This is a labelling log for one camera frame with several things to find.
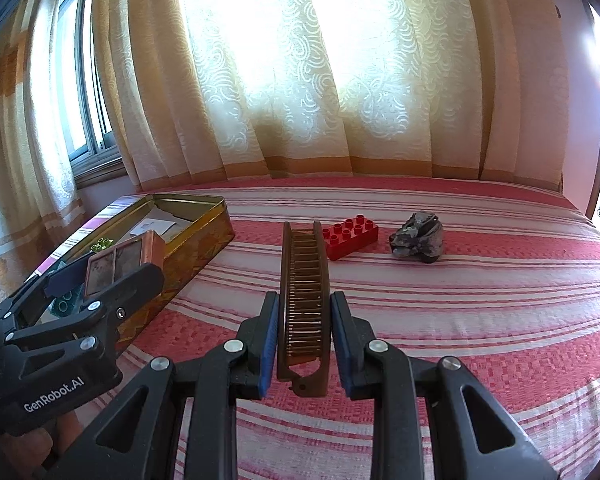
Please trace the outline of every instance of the gray rock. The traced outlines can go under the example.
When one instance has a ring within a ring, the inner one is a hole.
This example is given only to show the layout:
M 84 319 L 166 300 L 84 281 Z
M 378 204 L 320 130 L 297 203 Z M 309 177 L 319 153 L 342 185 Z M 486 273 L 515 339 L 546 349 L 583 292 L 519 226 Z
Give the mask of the gray rock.
M 389 236 L 394 256 L 417 255 L 423 262 L 432 264 L 443 252 L 444 229 L 433 213 L 418 211 Z

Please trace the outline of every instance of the black clip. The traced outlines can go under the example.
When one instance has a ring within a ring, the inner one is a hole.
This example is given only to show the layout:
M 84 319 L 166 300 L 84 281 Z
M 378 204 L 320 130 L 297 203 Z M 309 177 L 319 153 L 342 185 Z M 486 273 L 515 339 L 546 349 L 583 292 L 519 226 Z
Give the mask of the black clip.
M 436 480 L 557 480 L 526 433 L 455 357 L 436 364 L 376 339 L 331 295 L 340 381 L 352 400 L 374 399 L 373 480 L 422 480 L 416 397 L 427 406 Z
M 0 433 L 27 433 L 122 380 L 117 328 L 160 293 L 164 277 L 143 264 L 81 312 L 35 324 L 56 294 L 84 280 L 87 260 L 32 278 L 0 304 Z
M 45 480 L 173 478 L 187 397 L 193 409 L 185 478 L 235 480 L 236 399 L 267 394 L 276 353 L 279 296 L 236 339 L 174 364 L 154 358 L 129 381 L 45 476 Z

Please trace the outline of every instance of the sheer curtain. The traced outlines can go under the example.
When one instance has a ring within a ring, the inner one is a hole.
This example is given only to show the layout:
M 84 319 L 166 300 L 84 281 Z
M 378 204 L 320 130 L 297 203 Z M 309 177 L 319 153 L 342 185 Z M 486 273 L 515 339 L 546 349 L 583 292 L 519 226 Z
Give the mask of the sheer curtain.
M 138 189 L 400 174 L 558 189 L 568 98 L 551 0 L 94 0 Z
M 58 0 L 22 0 L 0 34 L 0 300 L 82 222 L 51 63 Z

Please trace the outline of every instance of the comb teeth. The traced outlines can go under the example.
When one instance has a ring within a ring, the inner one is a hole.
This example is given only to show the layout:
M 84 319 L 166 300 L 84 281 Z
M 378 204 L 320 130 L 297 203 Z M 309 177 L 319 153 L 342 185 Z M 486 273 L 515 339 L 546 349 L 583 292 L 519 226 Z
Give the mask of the comb teeth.
M 291 231 L 286 355 L 289 364 L 320 357 L 322 283 L 313 231 Z

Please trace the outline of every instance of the blue gripper pad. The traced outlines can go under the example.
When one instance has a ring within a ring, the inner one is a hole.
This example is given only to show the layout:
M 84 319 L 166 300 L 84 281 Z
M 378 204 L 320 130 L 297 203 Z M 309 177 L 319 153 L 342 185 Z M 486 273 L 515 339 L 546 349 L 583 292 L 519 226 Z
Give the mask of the blue gripper pad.
M 267 301 L 272 302 L 269 315 L 269 323 L 267 332 L 262 346 L 262 354 L 260 355 L 260 377 L 258 380 L 258 391 L 260 398 L 267 395 L 267 391 L 271 386 L 271 377 L 273 375 L 273 361 L 276 357 L 276 344 L 278 342 L 278 309 L 280 308 L 280 295 L 274 292 L 268 292 L 265 297 L 265 304 L 262 310 L 265 311 Z
M 93 252 L 90 251 L 70 264 L 58 260 L 49 267 L 46 272 L 48 281 L 45 295 L 50 298 L 60 298 L 72 290 L 77 290 L 84 283 L 91 256 Z
M 349 349 L 347 335 L 344 330 L 342 314 L 340 313 L 340 305 L 344 301 L 344 294 L 333 293 L 331 295 L 331 331 L 333 332 L 333 346 L 336 351 L 336 362 L 338 363 L 338 373 L 340 375 L 340 384 L 342 385 L 347 397 L 351 397 L 353 390 L 353 356 Z

